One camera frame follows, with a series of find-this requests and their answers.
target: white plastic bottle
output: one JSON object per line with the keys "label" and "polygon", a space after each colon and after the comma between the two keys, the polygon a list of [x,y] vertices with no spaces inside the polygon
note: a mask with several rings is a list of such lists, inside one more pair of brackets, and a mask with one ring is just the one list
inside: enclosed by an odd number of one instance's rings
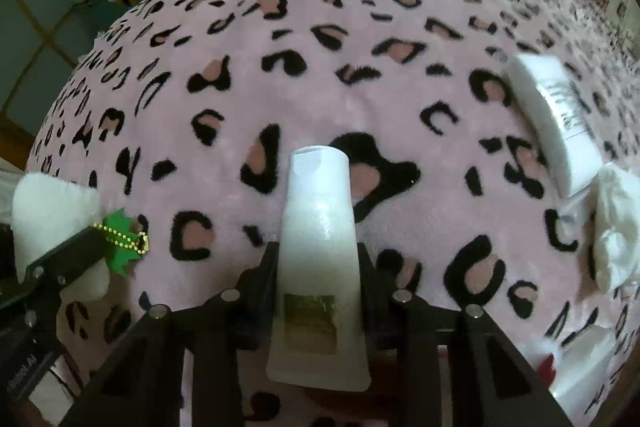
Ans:
{"label": "white plastic bottle", "polygon": [[291,154],[267,375],[336,391],[370,384],[349,159],[332,147]]}

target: bottle label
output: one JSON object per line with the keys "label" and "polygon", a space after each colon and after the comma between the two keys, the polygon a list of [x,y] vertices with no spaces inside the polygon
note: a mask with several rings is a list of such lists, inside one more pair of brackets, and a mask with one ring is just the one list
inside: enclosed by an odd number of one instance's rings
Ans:
{"label": "bottle label", "polygon": [[284,294],[285,342],[295,351],[334,355],[338,333],[334,325],[334,295]]}
{"label": "bottle label", "polygon": [[551,109],[564,139],[588,131],[588,124],[582,114],[578,95],[571,84],[551,81],[544,85],[538,84],[536,89]]}

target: red object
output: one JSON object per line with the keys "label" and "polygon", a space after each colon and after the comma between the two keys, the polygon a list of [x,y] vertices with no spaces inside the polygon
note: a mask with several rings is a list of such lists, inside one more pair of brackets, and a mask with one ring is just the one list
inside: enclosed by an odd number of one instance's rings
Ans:
{"label": "red object", "polygon": [[542,361],[540,367],[537,370],[537,374],[547,387],[551,387],[551,384],[554,383],[556,379],[556,370],[554,369],[554,356],[549,355],[545,360]]}

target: gold ball chain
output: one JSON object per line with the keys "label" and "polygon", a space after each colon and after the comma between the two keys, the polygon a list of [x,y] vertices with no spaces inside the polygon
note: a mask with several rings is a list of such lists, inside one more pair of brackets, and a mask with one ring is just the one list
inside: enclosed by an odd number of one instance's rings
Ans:
{"label": "gold ball chain", "polygon": [[94,223],[94,224],[92,224],[92,227],[94,227],[94,229],[104,230],[105,232],[113,233],[113,235],[116,235],[117,237],[121,237],[121,238],[127,240],[126,243],[123,243],[122,241],[118,241],[116,239],[112,239],[111,237],[107,237],[108,243],[113,243],[116,247],[125,248],[126,250],[134,250],[139,255],[144,255],[146,252],[149,251],[149,247],[148,247],[149,238],[148,238],[148,236],[146,235],[145,232],[140,232],[138,234],[140,236],[140,238],[142,238],[142,240],[144,242],[144,248],[137,248],[136,247],[137,241],[134,241],[132,238],[127,236],[125,233],[118,232],[117,230],[112,229],[111,227],[105,227],[102,223]]}

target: leopard print pattern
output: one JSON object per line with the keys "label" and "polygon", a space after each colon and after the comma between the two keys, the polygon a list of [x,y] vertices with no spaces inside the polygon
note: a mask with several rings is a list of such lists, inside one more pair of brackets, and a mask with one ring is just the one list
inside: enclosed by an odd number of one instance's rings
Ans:
{"label": "leopard print pattern", "polygon": [[[28,170],[100,190],[151,240],[130,279],[65,303],[58,335],[88,379],[155,303],[197,306],[278,237],[292,150],[350,160],[357,234],[379,270],[430,303],[485,306],[510,339],[568,345],[616,328],[609,380],[640,319],[601,295],[589,222],[567,234],[535,136],[500,76],[509,54],[557,55],[597,144],[640,146],[637,89],[597,20],[563,0],[144,0],[97,39],[38,133]],[[249,421],[356,425],[239,360]],[[190,411],[185,371],[184,425]]]}

